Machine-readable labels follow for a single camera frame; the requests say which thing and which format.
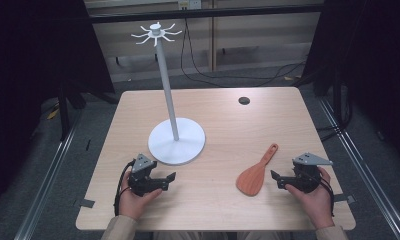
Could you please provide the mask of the metal floor rail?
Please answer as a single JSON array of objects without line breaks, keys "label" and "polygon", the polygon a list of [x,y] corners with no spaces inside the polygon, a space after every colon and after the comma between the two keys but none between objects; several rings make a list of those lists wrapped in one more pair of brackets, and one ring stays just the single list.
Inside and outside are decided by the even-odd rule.
[{"label": "metal floor rail", "polygon": [[75,132],[77,131],[80,123],[81,115],[82,110],[77,110],[72,122],[72,126],[70,127],[70,130],[65,138],[60,142],[49,169],[42,181],[42,184],[34,200],[32,201],[32,204],[26,213],[22,224],[20,225],[14,240],[31,240],[57,175],[60,172],[61,165],[64,162],[64,159],[68,153],[68,149],[73,142]]},{"label": "metal floor rail", "polygon": [[365,183],[379,210],[384,216],[386,222],[394,233],[396,239],[400,240],[400,213],[395,208],[392,201],[388,198],[381,185],[378,183],[348,132],[341,129],[330,103],[325,98],[320,98],[319,102],[327,119],[329,120],[331,126],[335,128],[335,133],[337,134],[341,144],[349,155],[350,160]]}]

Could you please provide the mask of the black curtain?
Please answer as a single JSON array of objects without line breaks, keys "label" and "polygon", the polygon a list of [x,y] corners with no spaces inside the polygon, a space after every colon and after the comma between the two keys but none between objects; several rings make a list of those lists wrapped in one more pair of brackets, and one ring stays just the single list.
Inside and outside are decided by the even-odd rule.
[{"label": "black curtain", "polygon": [[0,0],[0,196],[25,161],[41,104],[114,87],[84,0]]},{"label": "black curtain", "polygon": [[341,79],[400,155],[400,0],[324,0],[303,77]]}]

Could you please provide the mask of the black metal stand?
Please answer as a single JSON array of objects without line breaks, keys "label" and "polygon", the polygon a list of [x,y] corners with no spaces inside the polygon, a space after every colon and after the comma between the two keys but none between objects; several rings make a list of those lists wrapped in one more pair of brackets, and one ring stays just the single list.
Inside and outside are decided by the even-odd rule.
[{"label": "black metal stand", "polygon": [[62,130],[61,141],[66,139],[71,130],[67,103],[70,103],[75,109],[83,109],[86,106],[81,90],[82,85],[79,82],[66,80],[59,84],[58,103]]}]

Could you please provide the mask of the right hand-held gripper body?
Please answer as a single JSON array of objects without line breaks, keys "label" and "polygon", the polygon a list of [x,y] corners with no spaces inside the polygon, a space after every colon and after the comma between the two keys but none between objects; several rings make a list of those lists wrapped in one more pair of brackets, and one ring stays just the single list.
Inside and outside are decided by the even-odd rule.
[{"label": "right hand-held gripper body", "polygon": [[292,160],[295,176],[281,176],[285,181],[304,193],[314,191],[321,182],[319,165],[332,165],[333,162],[312,153],[304,153]]}]

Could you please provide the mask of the wooden rice paddle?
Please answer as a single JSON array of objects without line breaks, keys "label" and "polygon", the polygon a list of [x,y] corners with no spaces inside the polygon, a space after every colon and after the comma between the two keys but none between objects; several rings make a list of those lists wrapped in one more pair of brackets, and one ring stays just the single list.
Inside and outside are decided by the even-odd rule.
[{"label": "wooden rice paddle", "polygon": [[253,197],[260,192],[264,183],[266,166],[278,148],[276,143],[271,144],[258,163],[247,168],[237,177],[236,187],[241,193]]}]

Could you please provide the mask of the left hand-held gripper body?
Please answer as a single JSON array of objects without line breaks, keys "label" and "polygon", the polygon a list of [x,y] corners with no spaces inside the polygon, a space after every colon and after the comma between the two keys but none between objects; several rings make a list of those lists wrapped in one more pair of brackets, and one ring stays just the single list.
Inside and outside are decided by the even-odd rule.
[{"label": "left hand-held gripper body", "polygon": [[139,154],[134,160],[128,185],[132,192],[140,197],[156,189],[161,189],[159,184],[167,182],[166,178],[153,179],[150,174],[157,167],[157,162]]}]

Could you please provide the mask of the person's right hand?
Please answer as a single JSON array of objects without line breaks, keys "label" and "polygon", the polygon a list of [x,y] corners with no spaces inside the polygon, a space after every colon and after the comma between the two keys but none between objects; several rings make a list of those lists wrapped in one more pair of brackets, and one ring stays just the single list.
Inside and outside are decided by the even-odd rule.
[{"label": "person's right hand", "polygon": [[331,195],[322,185],[310,193],[304,193],[292,185],[286,184],[286,190],[301,204],[316,229],[333,227]]}]

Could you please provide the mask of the wall power outlet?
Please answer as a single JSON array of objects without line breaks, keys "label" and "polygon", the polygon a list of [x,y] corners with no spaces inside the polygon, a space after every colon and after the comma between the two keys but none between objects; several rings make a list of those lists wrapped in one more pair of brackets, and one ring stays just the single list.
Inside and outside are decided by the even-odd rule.
[{"label": "wall power outlet", "polygon": [[201,0],[178,0],[180,10],[197,10],[202,8]]}]

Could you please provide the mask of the person's left hand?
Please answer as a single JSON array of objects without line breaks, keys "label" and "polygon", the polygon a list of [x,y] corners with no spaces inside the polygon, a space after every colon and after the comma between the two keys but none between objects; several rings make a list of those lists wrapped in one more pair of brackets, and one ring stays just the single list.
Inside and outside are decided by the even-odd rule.
[{"label": "person's left hand", "polygon": [[134,220],[138,220],[143,215],[147,205],[156,199],[162,193],[162,190],[156,189],[140,197],[134,194],[130,189],[128,185],[129,175],[129,171],[125,172],[123,180],[121,181],[121,189],[118,192],[118,213]]}]

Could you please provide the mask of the white hook stand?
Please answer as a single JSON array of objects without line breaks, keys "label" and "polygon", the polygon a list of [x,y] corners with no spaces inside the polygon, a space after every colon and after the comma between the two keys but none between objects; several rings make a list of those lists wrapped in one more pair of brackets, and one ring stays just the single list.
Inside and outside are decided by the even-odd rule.
[{"label": "white hook stand", "polygon": [[149,28],[141,26],[144,31],[141,35],[132,34],[132,37],[142,38],[138,45],[148,41],[154,42],[156,56],[164,90],[165,103],[169,118],[153,128],[148,138],[148,149],[152,156],[163,164],[183,165],[193,161],[203,150],[206,142],[205,131],[196,121],[177,117],[171,93],[167,62],[162,41],[173,42],[168,36],[178,35],[172,32],[174,24],[163,28],[159,22],[153,23]]}]

